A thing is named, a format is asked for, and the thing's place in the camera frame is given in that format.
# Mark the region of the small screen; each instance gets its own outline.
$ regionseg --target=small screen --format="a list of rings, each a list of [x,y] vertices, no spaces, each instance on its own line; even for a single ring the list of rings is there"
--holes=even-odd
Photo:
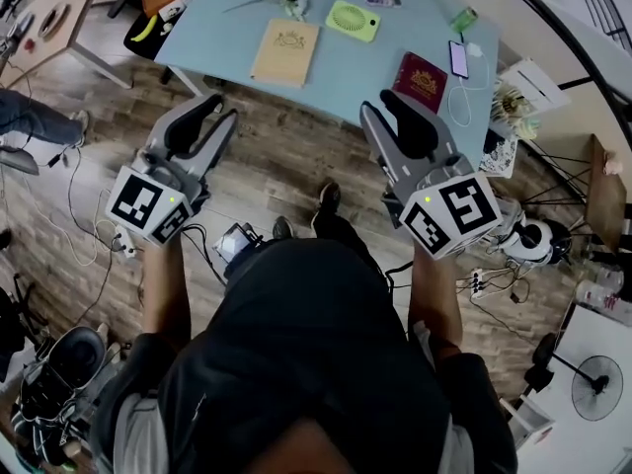
[[[452,73],[459,77],[467,77],[467,57],[462,43],[450,43],[450,57],[452,58]]]
[[[233,258],[248,247],[250,242],[251,241],[248,237],[246,237],[241,227],[235,223],[224,235],[222,235],[221,239],[213,244],[213,249],[222,258],[222,260],[224,260],[224,262],[230,264]]]

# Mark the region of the power strip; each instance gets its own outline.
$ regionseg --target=power strip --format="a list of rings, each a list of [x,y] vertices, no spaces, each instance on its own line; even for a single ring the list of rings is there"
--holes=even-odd
[[[137,253],[136,247],[134,246],[134,243],[131,241],[131,237],[129,236],[129,232],[127,231],[127,229],[124,226],[117,225],[117,234],[120,235],[120,237],[118,237],[118,241],[120,242],[122,246],[125,247],[125,249],[123,249],[122,252],[128,258],[135,258],[136,253]]]
[[[471,289],[471,297],[478,298],[483,296],[483,270],[482,269],[474,269],[472,271],[472,278],[470,279],[470,289]]]

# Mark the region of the wooden floor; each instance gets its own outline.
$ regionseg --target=wooden floor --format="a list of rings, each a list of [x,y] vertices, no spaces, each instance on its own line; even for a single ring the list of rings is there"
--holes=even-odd
[[[104,59],[130,69],[133,89],[124,90],[74,59],[63,57],[29,79],[35,99],[66,114],[86,109],[92,115],[87,143],[82,149],[83,160],[71,192],[73,210],[88,230],[92,230],[100,192],[103,195],[99,219],[104,217],[107,189],[113,185],[119,167],[132,159],[153,122],[190,97],[178,79],[166,87],[159,84],[161,67],[129,56],[122,49],[120,34],[126,31],[126,26],[121,20],[106,20],[103,11],[93,11],[80,41],[84,38]],[[19,88],[23,93],[29,91],[26,83]],[[309,237],[309,220],[317,205],[318,187],[333,179],[343,189],[342,215],[352,222],[382,269],[398,267],[411,259],[411,245],[395,237],[380,203],[386,180],[371,161],[368,145],[358,129],[341,127],[336,121],[287,101],[239,86],[229,84],[224,93],[226,107],[237,109],[240,123],[222,162],[208,178],[212,199],[196,218],[196,222],[207,228],[209,242],[219,238],[236,220],[250,222],[259,232],[270,236],[273,221],[280,214],[296,225],[299,236]],[[10,135],[8,139],[13,144],[24,142],[21,135]],[[59,150],[35,141],[27,149],[41,164]],[[98,247],[95,263],[80,265],[61,231],[67,232],[82,263],[93,258],[93,238],[77,229],[69,216],[68,184],[78,155],[74,150],[67,155],[66,167],[60,162],[53,169],[42,168],[38,177],[25,177],[4,167],[6,202],[0,199],[0,209],[4,211],[0,212],[0,228],[8,225],[14,234],[11,247],[0,254],[0,284],[12,289],[9,279],[13,271],[34,282],[31,304],[48,318],[55,334],[71,327],[94,302],[110,261],[110,255]],[[554,184],[553,181],[538,162],[520,151],[513,179],[495,181],[494,186],[506,195],[527,198]],[[567,225],[582,214],[574,207],[546,213]],[[114,236],[109,223],[101,223],[99,231],[104,240]],[[197,333],[219,305],[222,286],[188,241],[184,241],[184,247]],[[485,250],[482,245],[474,246],[459,257],[462,277],[468,277],[474,268],[505,266],[502,255],[488,255]],[[508,292],[495,294],[481,303],[537,343],[544,334],[558,329],[580,276],[581,269],[566,264],[536,269],[527,277],[530,294],[525,303],[514,304]],[[112,255],[112,270],[103,295],[84,322],[96,327],[105,321],[119,340],[131,341],[139,333],[141,278],[140,261]],[[509,277],[506,278],[499,278],[498,285],[509,282]],[[397,276],[398,284],[409,282],[410,273]],[[526,293],[526,286],[519,290]],[[410,288],[396,291],[395,306],[404,318]],[[468,295],[467,290],[459,295],[465,324],[464,348],[483,356],[499,394],[514,398],[524,389],[522,376],[529,367],[532,346],[471,305]]]

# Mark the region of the notebook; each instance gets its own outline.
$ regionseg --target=notebook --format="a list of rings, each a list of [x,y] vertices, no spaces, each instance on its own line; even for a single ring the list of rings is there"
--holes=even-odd
[[[317,25],[270,20],[250,76],[264,83],[302,88],[319,31]]]

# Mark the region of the bottle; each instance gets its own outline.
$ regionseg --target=bottle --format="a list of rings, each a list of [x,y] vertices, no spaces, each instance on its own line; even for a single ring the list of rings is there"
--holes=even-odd
[[[615,321],[632,326],[632,303],[621,300],[609,288],[584,279],[577,286],[575,298],[579,303],[589,305]]]
[[[478,20],[477,12],[471,7],[466,7],[456,15],[452,23],[450,23],[450,27],[456,34],[462,34],[466,29],[476,23],[476,20]]]
[[[596,274],[596,283],[609,288],[615,293],[621,291],[623,287],[624,274],[622,271],[600,267]]]

